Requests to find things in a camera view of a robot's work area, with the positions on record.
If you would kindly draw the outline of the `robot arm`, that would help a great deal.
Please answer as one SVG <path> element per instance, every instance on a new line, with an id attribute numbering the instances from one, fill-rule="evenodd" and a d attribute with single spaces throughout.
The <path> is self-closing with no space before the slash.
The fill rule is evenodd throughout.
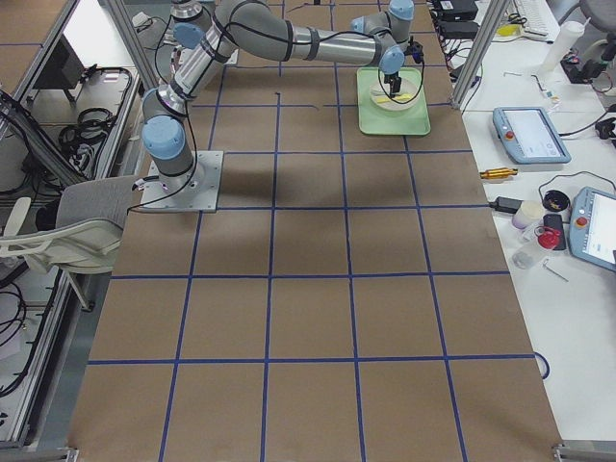
<path id="1" fill-rule="evenodd" d="M 411 1 L 392 1 L 380 13 L 352 20 L 349 30 L 325 31 L 276 16 L 265 1 L 222 1 L 207 9 L 176 1 L 174 35 L 190 50 L 169 82 L 144 98 L 141 139 L 159 173 L 180 177 L 196 166 L 184 128 L 188 108 L 231 55 L 243 50 L 274 62 L 290 59 L 376 67 L 387 75 L 405 63 L 414 18 Z"/>

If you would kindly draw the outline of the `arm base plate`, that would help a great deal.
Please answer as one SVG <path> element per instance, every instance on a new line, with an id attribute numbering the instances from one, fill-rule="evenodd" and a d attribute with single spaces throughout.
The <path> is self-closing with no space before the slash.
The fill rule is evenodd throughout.
<path id="1" fill-rule="evenodd" d="M 239 49 L 235 49 L 233 50 L 228 56 L 223 55 L 223 58 L 225 58 L 224 61 L 224 65 L 236 65 L 238 63 L 239 60 Z"/>
<path id="2" fill-rule="evenodd" d="M 196 170 L 177 177 L 161 174 L 151 161 L 148 175 L 154 179 L 143 184 L 141 208 L 152 213 L 215 213 L 223 157 L 222 151 L 198 150 Z"/>

